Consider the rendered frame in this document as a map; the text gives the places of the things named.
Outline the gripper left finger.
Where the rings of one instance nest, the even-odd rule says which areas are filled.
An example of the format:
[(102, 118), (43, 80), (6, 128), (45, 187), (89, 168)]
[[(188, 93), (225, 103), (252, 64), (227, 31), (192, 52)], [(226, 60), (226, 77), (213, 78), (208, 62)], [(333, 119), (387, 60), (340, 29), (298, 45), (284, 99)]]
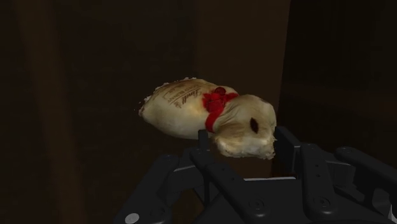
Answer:
[(247, 181), (230, 167), (216, 163), (208, 151), (207, 132), (198, 132), (198, 146), (185, 155), (159, 156), (122, 206), (113, 224), (172, 224), (171, 197), (186, 189), (203, 187), (204, 205), (210, 211), (210, 185), (218, 190), (245, 224), (264, 224), (270, 214), (265, 200), (247, 187)]

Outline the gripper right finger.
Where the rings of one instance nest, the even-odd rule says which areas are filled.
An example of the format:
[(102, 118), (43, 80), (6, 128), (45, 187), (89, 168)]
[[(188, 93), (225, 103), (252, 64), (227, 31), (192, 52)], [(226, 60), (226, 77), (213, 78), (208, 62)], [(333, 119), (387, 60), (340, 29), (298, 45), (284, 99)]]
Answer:
[(397, 224), (397, 170), (352, 147), (334, 153), (275, 131), (293, 179), (274, 181), (274, 224)]

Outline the cream bunny figure red ribbon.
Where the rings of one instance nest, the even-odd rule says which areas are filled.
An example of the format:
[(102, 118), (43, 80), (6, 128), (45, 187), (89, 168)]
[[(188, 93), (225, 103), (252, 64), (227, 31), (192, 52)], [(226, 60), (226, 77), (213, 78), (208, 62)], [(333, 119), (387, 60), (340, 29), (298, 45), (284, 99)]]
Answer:
[(226, 157), (275, 156), (273, 105), (231, 87), (197, 78), (164, 83), (145, 98), (139, 116), (177, 138), (197, 139), (199, 131), (206, 130)]

